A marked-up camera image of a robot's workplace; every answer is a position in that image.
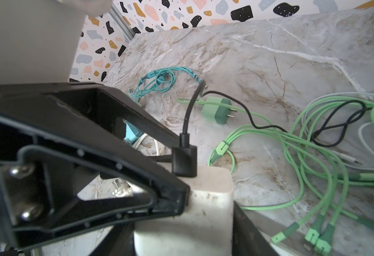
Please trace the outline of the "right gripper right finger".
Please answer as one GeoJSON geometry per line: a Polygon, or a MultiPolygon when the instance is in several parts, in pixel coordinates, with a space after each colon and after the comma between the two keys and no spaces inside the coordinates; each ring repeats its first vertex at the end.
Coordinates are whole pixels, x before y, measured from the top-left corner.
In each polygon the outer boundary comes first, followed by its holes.
{"type": "Polygon", "coordinates": [[[236,202],[232,256],[279,256],[236,202]]]}

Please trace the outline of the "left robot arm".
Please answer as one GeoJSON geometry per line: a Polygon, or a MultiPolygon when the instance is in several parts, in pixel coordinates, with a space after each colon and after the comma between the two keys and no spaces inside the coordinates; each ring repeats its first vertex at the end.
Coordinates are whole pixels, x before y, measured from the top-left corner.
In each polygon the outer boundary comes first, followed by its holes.
{"type": "Polygon", "coordinates": [[[112,1],[0,1],[0,84],[66,82],[87,16],[112,1]]]}

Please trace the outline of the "white square charger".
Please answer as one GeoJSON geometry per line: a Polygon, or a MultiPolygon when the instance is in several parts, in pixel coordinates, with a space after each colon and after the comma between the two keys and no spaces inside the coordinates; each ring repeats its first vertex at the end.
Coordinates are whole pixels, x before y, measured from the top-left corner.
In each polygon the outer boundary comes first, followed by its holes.
{"type": "Polygon", "coordinates": [[[234,219],[234,183],[228,169],[199,166],[181,215],[135,224],[138,256],[230,256],[234,219]]]}

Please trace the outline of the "large colourful power strip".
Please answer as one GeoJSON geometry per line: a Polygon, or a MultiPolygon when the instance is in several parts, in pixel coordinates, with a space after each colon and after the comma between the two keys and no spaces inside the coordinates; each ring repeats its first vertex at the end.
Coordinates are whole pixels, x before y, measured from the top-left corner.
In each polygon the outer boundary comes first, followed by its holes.
{"type": "Polygon", "coordinates": [[[299,230],[285,231],[283,226],[267,217],[251,211],[244,211],[251,222],[279,256],[316,256],[312,245],[306,242],[299,230]]]}

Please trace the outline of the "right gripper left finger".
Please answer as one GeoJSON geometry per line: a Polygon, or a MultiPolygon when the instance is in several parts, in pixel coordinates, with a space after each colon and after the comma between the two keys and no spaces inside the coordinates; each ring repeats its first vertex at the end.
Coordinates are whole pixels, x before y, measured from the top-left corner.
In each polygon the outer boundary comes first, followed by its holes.
{"type": "Polygon", "coordinates": [[[0,85],[0,242],[18,249],[181,215],[190,187],[124,141],[130,123],[179,137],[121,90],[96,83],[0,85]]]}

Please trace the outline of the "light green charger plug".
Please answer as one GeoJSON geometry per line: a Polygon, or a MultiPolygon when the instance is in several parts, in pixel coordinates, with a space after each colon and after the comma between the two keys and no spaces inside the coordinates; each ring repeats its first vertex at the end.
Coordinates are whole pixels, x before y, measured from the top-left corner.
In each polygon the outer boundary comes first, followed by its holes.
{"type": "Polygon", "coordinates": [[[221,106],[221,104],[231,105],[231,100],[219,97],[208,97],[203,105],[201,115],[209,122],[225,125],[232,112],[237,112],[230,107],[221,106]]]}

